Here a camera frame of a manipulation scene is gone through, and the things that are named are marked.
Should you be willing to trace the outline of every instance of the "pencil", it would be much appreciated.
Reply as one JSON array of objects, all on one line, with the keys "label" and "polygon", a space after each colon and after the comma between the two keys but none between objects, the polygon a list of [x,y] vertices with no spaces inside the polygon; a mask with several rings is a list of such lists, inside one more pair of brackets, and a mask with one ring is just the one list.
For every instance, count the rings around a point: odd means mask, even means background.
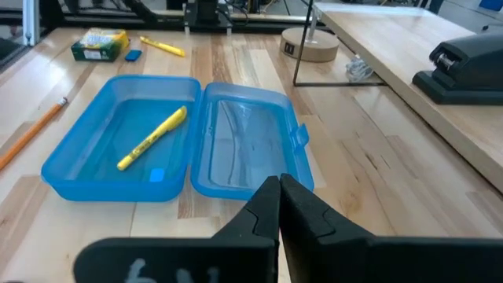
[{"label": "pencil", "polygon": [[68,103],[66,97],[61,98],[35,125],[23,134],[23,136],[16,141],[16,143],[7,151],[7,153],[0,158],[0,171],[9,162],[16,157],[30,140]]}]

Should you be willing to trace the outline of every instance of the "black metal rod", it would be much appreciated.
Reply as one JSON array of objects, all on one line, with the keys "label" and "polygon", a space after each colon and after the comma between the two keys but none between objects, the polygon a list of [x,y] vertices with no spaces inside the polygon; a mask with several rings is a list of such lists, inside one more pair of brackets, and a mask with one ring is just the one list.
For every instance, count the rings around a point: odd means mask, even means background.
[{"label": "black metal rod", "polygon": [[304,51],[304,43],[306,41],[307,26],[309,26],[309,17],[311,16],[311,10],[313,9],[313,0],[309,1],[307,7],[306,21],[304,22],[304,31],[302,32],[302,39],[300,41],[299,56],[297,56],[296,69],[293,72],[293,85],[297,86],[297,75],[299,74],[300,58],[302,57],[302,52]]},{"label": "black metal rod", "polygon": [[356,87],[356,86],[387,86],[382,82],[343,82],[343,83],[297,83],[296,86],[337,86],[337,87]]},{"label": "black metal rod", "polygon": [[[297,82],[297,76],[299,74],[299,67],[300,67],[300,61],[302,58],[302,53],[304,51],[304,43],[306,41],[306,35],[307,35],[307,27],[309,26],[309,18],[311,15],[311,11],[313,9],[313,0],[309,1],[309,5],[307,6],[307,15],[306,15],[306,21],[304,22],[304,30],[302,33],[302,41],[300,42],[300,49],[299,49],[299,56],[297,57],[297,63],[296,63],[296,69],[293,72],[293,86],[318,86],[318,87],[330,87],[330,86],[335,86],[335,87],[351,87],[351,86],[387,86],[387,83],[383,82],[337,82],[337,83],[320,83],[320,82],[307,82],[307,83],[298,83]],[[347,48],[354,54],[356,54],[349,46]]]}]

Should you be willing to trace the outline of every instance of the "container lid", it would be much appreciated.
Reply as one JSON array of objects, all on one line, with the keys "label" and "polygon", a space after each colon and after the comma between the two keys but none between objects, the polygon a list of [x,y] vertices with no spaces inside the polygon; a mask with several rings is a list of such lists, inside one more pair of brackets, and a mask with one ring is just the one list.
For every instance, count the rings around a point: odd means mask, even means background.
[{"label": "container lid", "polygon": [[248,200],[268,176],[282,173],[313,189],[307,129],[284,94],[210,83],[197,120],[191,181],[203,195]]}]

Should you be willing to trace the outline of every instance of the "wood grain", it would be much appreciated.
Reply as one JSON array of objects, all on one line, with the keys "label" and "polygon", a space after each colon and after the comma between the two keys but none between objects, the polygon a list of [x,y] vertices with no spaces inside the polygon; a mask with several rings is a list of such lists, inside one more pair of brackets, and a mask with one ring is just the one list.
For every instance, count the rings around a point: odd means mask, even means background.
[{"label": "wood grain", "polygon": [[[0,75],[0,82],[11,76],[0,85],[3,141],[60,96],[72,98],[59,119],[0,172],[0,216],[23,219],[15,222],[23,225],[0,226],[0,235],[16,234],[7,242],[0,237],[0,281],[73,282],[73,260],[93,241],[210,237],[244,206],[243,201],[200,195],[189,177],[177,198],[160,204],[70,202],[40,182],[44,161],[96,93],[108,79],[127,73],[191,75],[203,86],[223,81],[287,95],[310,134],[314,193],[373,233],[502,237],[499,193],[387,87],[294,88],[295,60],[279,52],[276,35],[187,37],[181,32],[133,31],[131,48],[144,51],[140,61],[125,63],[120,57],[109,64],[73,61],[68,44],[82,33],[56,30],[41,43],[44,48],[28,53],[30,60],[23,66]],[[139,35],[182,46],[189,56],[144,46]],[[334,62],[303,64],[299,77],[342,81],[344,61],[352,56],[341,46]],[[14,89],[16,95],[8,95]],[[279,265],[279,282],[290,282],[282,248]]]},{"label": "wood grain", "polygon": [[503,190],[503,108],[436,105],[412,84],[433,70],[429,53],[472,32],[422,9],[318,3],[321,20],[358,52],[390,87],[470,164]]}]

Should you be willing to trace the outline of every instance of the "blue eraser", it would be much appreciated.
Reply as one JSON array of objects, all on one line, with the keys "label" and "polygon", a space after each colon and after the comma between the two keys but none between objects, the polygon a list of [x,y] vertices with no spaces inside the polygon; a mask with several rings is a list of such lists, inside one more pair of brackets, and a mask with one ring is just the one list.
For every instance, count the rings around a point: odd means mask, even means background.
[{"label": "blue eraser", "polygon": [[150,182],[161,182],[164,180],[164,169],[154,168],[150,171]]},{"label": "blue eraser", "polygon": [[135,62],[141,55],[141,50],[131,50],[124,59],[129,62]]}]

